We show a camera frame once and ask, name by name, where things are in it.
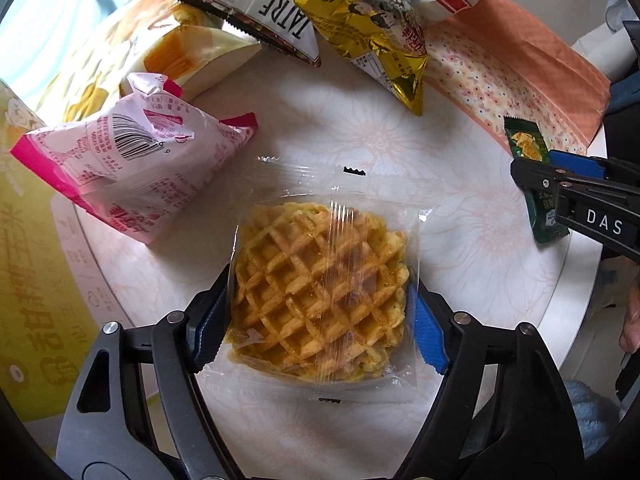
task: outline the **barcode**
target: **barcode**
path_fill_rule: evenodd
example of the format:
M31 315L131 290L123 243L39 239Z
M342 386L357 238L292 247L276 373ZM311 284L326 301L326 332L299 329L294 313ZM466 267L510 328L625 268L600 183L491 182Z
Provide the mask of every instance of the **barcode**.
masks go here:
M120 155L126 160L134 160L162 149L162 144L143 130L140 125L120 114L111 116L113 139Z

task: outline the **pink snack package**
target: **pink snack package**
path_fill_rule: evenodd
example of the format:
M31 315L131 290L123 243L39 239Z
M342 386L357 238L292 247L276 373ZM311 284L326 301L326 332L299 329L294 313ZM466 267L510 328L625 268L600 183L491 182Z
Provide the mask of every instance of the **pink snack package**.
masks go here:
M107 112L23 135L11 154L75 204L151 243L254 134L253 114L219 121L164 75L132 73Z

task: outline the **blue cloth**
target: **blue cloth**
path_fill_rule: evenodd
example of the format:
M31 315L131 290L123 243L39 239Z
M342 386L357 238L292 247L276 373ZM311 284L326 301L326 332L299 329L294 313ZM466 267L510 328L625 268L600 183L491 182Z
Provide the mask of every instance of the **blue cloth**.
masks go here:
M578 421L584 457L589 458L607 443L620 421L620 409L580 381L565 381Z
M611 102L607 115L621 112L640 103L640 72L635 72L622 81L611 85Z

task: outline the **human hand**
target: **human hand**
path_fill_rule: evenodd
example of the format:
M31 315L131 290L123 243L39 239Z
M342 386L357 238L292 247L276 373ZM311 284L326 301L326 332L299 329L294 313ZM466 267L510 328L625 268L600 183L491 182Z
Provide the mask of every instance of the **human hand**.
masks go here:
M625 323L618 341L620 348L633 354L640 348L640 283L634 280L626 300Z

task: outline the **gold snack bag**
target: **gold snack bag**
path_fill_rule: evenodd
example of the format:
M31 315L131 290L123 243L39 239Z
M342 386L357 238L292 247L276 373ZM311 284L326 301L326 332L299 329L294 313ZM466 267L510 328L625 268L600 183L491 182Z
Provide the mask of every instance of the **gold snack bag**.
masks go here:
M422 114L427 53L422 29L406 0L294 1L341 56L414 114Z

